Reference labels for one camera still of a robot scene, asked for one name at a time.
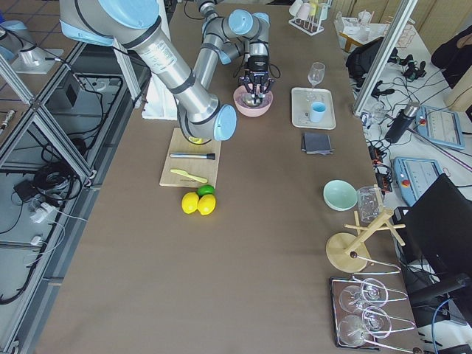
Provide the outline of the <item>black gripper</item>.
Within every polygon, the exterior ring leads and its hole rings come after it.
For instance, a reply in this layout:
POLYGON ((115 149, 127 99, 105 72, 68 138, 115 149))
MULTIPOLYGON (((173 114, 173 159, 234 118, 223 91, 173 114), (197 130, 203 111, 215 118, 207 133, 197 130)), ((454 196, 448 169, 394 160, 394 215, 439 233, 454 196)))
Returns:
POLYGON ((269 59, 267 55, 250 55, 246 61, 244 76, 239 77, 238 83, 246 91, 241 94, 244 103, 252 103, 251 92, 257 92, 257 99, 263 102, 266 92, 270 92, 274 79, 268 75, 269 59))

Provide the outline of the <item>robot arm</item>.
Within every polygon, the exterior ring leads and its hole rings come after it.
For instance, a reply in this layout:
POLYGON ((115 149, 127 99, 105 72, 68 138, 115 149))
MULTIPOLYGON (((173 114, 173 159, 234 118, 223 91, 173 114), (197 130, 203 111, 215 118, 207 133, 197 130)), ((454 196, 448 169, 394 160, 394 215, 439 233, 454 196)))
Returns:
POLYGON ((218 3, 196 2, 204 22, 194 72, 202 86, 208 87, 217 61, 227 65, 240 58, 240 68, 233 76, 245 89, 241 100, 250 108, 259 107, 274 84, 274 79, 269 75, 270 18, 267 13, 250 13, 242 9, 223 17, 216 11, 218 3))
POLYGON ((61 1, 65 36, 89 44, 117 41, 135 51, 186 111, 181 127, 195 138, 225 141, 237 114, 210 94, 162 30, 157 1, 61 1))

